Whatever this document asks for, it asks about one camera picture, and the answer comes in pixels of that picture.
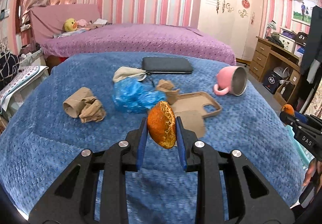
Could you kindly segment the person's right hand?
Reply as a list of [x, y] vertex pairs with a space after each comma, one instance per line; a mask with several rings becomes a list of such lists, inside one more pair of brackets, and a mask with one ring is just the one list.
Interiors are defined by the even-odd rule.
[[308, 185], [308, 183], [310, 182], [310, 179], [312, 178], [316, 170], [317, 170], [317, 160], [313, 159], [308, 166], [302, 186]]

